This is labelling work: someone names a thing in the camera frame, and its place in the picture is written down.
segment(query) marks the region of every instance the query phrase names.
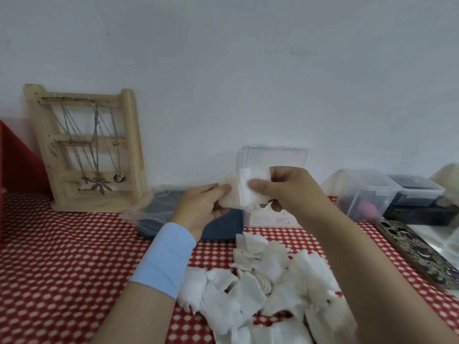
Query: pile of cotton pads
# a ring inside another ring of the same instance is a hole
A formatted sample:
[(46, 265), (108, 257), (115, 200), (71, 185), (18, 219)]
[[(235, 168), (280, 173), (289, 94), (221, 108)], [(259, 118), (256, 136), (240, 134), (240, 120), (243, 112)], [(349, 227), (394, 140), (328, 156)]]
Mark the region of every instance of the pile of cotton pads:
[[(229, 269), (188, 267), (178, 295), (187, 312), (200, 312), (217, 344), (357, 343), (357, 324), (327, 262), (316, 252), (291, 250), (257, 234), (236, 236), (237, 276)], [(287, 310), (293, 317), (270, 327), (253, 325), (252, 316)]]

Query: fingernail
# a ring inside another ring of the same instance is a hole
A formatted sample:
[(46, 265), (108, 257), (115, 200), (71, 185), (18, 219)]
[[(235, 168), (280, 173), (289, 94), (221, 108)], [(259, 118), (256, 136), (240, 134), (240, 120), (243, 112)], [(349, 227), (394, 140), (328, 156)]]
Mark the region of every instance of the fingernail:
[(256, 179), (251, 179), (249, 181), (247, 181), (247, 185), (249, 186), (249, 188), (257, 188), (258, 186), (258, 180)]

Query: red polka dot tablecloth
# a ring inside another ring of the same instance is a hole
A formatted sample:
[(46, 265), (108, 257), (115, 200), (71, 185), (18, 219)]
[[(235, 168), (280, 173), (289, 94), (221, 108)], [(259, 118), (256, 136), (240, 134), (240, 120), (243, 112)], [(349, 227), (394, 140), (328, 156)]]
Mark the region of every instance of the red polka dot tablecloth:
[[(433, 310), (459, 334), (459, 300), (429, 285), (371, 224), (361, 228)], [(294, 252), (323, 254), (301, 229), (246, 228)], [(49, 198), (4, 194), (0, 245), (0, 343), (87, 343), (150, 245), (117, 214), (58, 213)], [(229, 268), (234, 243), (201, 242), (189, 265)], [(287, 317), (255, 315), (267, 326)], [(176, 306), (167, 343), (215, 343), (206, 320)]]

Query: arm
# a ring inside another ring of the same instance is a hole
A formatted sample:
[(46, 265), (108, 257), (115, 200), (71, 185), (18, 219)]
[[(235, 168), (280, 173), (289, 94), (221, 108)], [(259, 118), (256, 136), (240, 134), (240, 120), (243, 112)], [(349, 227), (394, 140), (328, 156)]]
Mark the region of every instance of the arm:
[(276, 200), (321, 243), (359, 325), (364, 343), (459, 343), (457, 335), (408, 284), (354, 222), (331, 203), (309, 173), (272, 167), (273, 182), (249, 187)]
[(164, 343), (174, 306), (171, 296), (129, 282), (91, 344)]
[(216, 202), (230, 190), (215, 183), (184, 193), (91, 344), (165, 342), (191, 251), (204, 227), (229, 211)]

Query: left hand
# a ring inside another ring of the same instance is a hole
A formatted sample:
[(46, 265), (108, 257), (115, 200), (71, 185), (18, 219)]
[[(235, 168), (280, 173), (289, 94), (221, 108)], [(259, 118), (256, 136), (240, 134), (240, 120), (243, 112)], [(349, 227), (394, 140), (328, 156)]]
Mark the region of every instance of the left hand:
[(230, 191), (231, 185), (219, 186), (218, 183), (187, 190), (180, 198), (171, 222), (186, 228), (198, 242), (205, 226), (229, 212), (228, 208), (222, 209), (217, 202)]

